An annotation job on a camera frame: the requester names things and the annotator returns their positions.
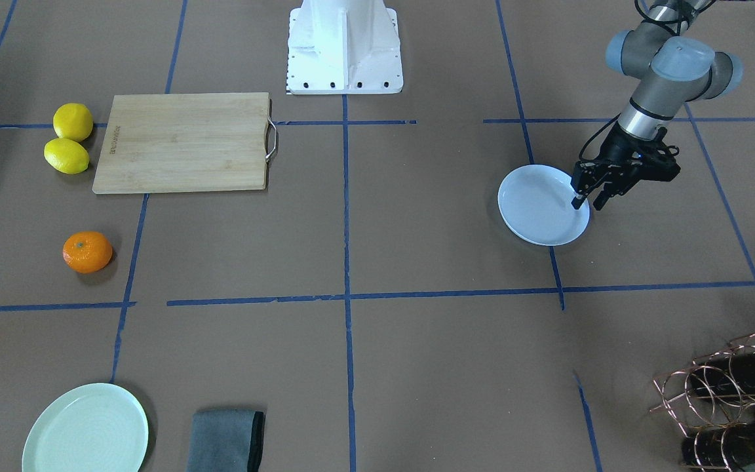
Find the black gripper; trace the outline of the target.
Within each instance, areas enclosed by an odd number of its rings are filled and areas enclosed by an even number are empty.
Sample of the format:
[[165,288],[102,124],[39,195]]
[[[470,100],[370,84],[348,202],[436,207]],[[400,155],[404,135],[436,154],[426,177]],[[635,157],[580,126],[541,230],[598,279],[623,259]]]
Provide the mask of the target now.
[[[600,144],[596,157],[586,158],[587,148],[604,131],[608,133]],[[622,126],[600,128],[579,150],[570,180],[570,185],[575,192],[570,201],[572,207],[578,211],[589,194],[600,185],[620,180],[626,169],[633,166],[632,162],[636,153],[645,153],[650,147],[653,147],[653,138],[641,138],[630,134]],[[613,186],[603,186],[593,201],[594,209],[602,211],[606,203],[615,195],[616,191]]]

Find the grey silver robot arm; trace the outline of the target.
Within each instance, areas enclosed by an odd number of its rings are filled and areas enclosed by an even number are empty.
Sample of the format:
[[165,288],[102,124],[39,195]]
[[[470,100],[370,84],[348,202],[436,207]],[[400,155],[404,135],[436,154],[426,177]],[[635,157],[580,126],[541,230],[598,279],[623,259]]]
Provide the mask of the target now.
[[602,209],[612,197],[623,196],[639,182],[671,182],[680,173],[679,149],[665,144],[667,125],[684,104],[719,98],[743,78],[743,63],[725,52],[684,36],[710,1],[655,1],[648,10],[634,3],[641,22],[621,31],[606,47],[606,65],[638,86],[620,114],[599,133],[604,136],[596,157],[579,155],[570,184],[571,205],[593,202]]

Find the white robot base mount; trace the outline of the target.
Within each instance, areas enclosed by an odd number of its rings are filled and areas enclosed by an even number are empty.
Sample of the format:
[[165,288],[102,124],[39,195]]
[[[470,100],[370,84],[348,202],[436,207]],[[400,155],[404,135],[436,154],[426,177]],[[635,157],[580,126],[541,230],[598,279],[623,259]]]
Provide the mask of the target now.
[[288,16],[286,92],[398,94],[398,15],[383,1],[303,1]]

